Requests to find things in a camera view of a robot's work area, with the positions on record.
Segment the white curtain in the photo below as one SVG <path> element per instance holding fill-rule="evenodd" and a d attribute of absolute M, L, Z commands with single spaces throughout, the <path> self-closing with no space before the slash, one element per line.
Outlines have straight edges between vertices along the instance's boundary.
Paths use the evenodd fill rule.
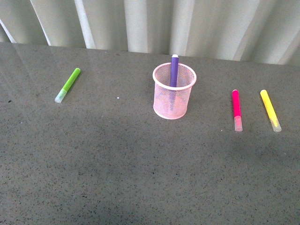
<path fill-rule="evenodd" d="M 300 0 L 0 0 L 0 42 L 300 66 Z"/>

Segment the speckled countertop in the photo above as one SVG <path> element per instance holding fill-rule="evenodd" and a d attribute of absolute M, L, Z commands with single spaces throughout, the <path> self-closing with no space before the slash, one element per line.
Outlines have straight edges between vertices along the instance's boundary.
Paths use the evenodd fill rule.
<path fill-rule="evenodd" d="M 0 43 L 0 225 L 298 225 L 300 68 L 181 57 L 198 80 L 187 114 L 165 120 L 152 71 L 168 61 Z"/>

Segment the pink mesh pen holder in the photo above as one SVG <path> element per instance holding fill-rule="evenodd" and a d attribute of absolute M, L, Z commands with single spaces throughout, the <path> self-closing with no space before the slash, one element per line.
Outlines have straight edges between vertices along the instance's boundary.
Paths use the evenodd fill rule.
<path fill-rule="evenodd" d="M 159 65 L 153 71 L 155 81 L 153 109 L 160 117 L 174 120 L 187 112 L 189 95 L 197 77 L 192 68 L 179 63 L 177 86 L 170 87 L 170 74 L 170 62 Z"/>

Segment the clear marker cap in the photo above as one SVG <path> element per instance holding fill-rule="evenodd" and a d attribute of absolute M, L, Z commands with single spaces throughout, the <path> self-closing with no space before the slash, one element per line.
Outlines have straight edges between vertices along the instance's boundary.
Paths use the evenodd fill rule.
<path fill-rule="evenodd" d="M 238 132 L 243 131 L 242 118 L 240 116 L 234 117 L 234 129 Z"/>
<path fill-rule="evenodd" d="M 270 119 L 270 121 L 271 121 L 274 132 L 280 132 L 281 131 L 281 126 L 279 124 L 279 121 L 278 121 L 277 117 L 274 118 L 274 119 Z"/>
<path fill-rule="evenodd" d="M 67 91 L 64 89 L 61 89 L 60 92 L 58 93 L 58 95 L 55 98 L 55 102 L 57 103 L 61 103 L 61 101 L 64 99 L 64 97 L 66 96 Z"/>

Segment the marker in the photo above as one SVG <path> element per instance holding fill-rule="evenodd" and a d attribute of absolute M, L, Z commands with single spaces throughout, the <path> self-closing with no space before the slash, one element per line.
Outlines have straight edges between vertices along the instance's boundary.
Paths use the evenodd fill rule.
<path fill-rule="evenodd" d="M 242 117 L 240 114 L 240 98 L 238 90 L 232 91 L 232 105 L 233 105 L 233 117 L 234 117 L 234 129 L 235 131 L 242 131 Z"/>
<path fill-rule="evenodd" d="M 177 86 L 178 61 L 179 61 L 178 55 L 172 55 L 170 87 L 176 88 Z"/>
<path fill-rule="evenodd" d="M 55 102 L 61 103 L 61 101 L 63 100 L 63 98 L 65 97 L 65 95 L 67 94 L 67 92 L 69 91 L 70 87 L 72 86 L 72 84 L 74 83 L 74 81 L 76 80 L 79 74 L 80 74 L 80 68 L 76 68 L 74 72 L 71 74 L 70 78 L 65 83 L 65 85 L 62 87 L 58 95 L 56 96 Z"/>
<path fill-rule="evenodd" d="M 274 108 L 272 106 L 272 103 L 270 101 L 269 95 L 266 90 L 261 91 L 261 96 L 262 96 L 262 101 L 264 103 L 264 106 L 266 107 L 269 119 L 271 121 L 273 130 L 275 132 L 280 132 L 281 131 L 281 126 L 279 124 L 279 121 L 277 119 L 276 113 L 274 111 Z"/>

